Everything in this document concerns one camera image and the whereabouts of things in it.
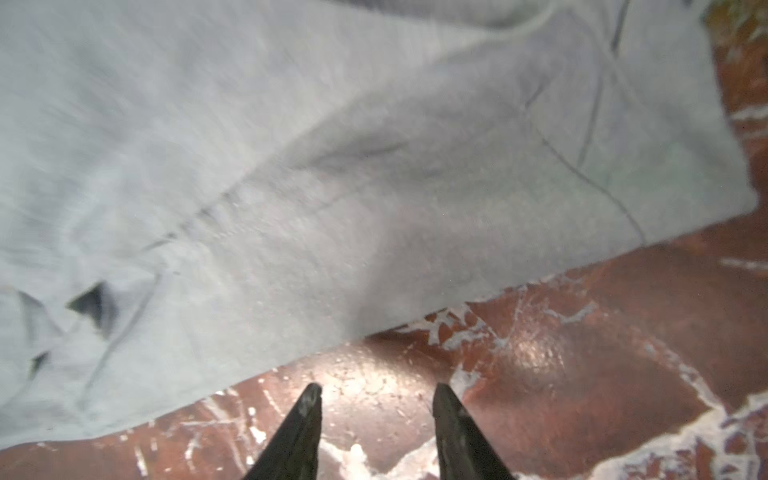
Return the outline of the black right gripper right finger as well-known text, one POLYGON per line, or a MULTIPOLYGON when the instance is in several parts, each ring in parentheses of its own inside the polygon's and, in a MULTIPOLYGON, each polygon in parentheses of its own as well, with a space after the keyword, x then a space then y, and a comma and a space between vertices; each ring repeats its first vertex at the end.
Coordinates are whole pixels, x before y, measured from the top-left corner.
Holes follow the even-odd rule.
POLYGON ((432 414, 441 480, 516 478, 448 384, 437 384, 432 414))

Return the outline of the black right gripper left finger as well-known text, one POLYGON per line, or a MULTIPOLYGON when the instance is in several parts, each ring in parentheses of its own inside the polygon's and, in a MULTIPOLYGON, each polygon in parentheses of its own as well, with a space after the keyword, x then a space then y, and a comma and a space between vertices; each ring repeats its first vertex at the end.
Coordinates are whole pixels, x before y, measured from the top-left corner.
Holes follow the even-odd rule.
POLYGON ((322 387, 310 383, 243 480, 314 480, 322 430, 322 387))

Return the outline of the grey long sleeve shirt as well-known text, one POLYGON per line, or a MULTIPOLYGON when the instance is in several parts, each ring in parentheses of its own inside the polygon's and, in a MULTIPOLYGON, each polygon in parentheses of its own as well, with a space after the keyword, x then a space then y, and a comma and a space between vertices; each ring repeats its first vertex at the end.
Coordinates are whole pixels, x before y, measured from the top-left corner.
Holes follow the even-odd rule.
POLYGON ((5 1, 1 444, 753 210, 703 1, 5 1))

